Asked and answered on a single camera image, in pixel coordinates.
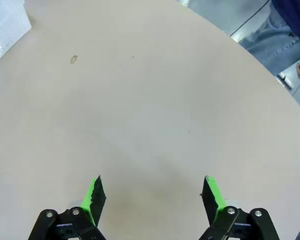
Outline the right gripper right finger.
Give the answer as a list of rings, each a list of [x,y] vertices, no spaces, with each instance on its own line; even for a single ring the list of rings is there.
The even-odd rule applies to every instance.
[[[215,178],[206,176],[200,194],[209,227],[201,240],[279,240],[273,221],[264,208],[244,212],[227,205]]]

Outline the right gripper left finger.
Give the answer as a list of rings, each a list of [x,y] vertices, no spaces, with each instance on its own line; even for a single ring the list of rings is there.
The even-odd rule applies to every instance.
[[[104,240],[98,224],[106,202],[102,179],[95,178],[80,206],[58,213],[44,209],[29,235],[30,240]]]

